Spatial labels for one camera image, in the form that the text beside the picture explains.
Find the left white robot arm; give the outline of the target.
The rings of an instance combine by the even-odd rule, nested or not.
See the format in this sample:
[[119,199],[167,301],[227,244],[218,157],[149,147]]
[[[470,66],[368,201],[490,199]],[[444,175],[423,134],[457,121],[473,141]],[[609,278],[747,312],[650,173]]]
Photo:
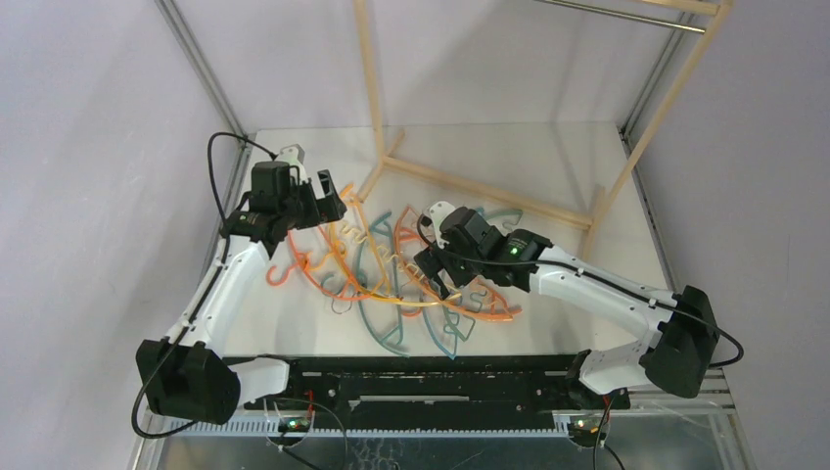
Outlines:
[[299,405],[304,380],[283,359],[256,357],[228,364],[226,345],[243,300],[262,279],[279,245],[293,230],[338,221],[346,205],[327,169],[317,173],[317,196],[304,167],[260,162],[252,187],[225,219],[219,253],[179,320],[159,340],[136,352],[142,380],[137,400],[157,415],[227,423],[247,402],[270,396],[284,408]]

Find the yellow-orange plastic hanger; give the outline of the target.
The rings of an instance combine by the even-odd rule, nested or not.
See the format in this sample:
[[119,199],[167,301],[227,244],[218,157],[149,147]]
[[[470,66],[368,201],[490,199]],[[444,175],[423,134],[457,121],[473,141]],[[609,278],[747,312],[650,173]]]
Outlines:
[[399,297],[392,292],[388,261],[372,234],[363,201],[354,184],[349,182],[338,195],[346,204],[346,217],[329,223],[323,234],[345,277],[346,286],[353,291],[356,301],[395,304]]

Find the light orange wavy hanger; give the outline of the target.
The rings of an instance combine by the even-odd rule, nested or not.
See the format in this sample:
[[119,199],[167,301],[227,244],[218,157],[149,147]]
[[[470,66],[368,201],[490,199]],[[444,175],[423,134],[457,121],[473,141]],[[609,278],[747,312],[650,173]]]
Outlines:
[[430,239],[422,240],[418,233],[421,225],[419,214],[412,206],[407,205],[398,216],[392,229],[392,248],[396,256],[397,268],[404,275],[403,286],[419,290],[419,297],[426,306],[452,306],[460,292],[449,289],[449,295],[442,299],[438,288],[428,279],[427,275],[415,262],[415,255],[427,248]]

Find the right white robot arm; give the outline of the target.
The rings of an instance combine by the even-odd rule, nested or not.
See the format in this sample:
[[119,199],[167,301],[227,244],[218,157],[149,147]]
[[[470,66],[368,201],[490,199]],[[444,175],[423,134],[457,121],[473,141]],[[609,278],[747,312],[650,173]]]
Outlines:
[[503,233],[467,207],[433,204],[416,223],[426,248],[415,262],[446,299],[478,277],[500,287],[554,298],[615,324],[632,336],[626,345],[580,352],[567,380],[567,398],[589,407],[619,389],[653,385],[683,399],[699,395],[713,368],[716,324],[709,296],[631,281],[594,267],[527,229]]

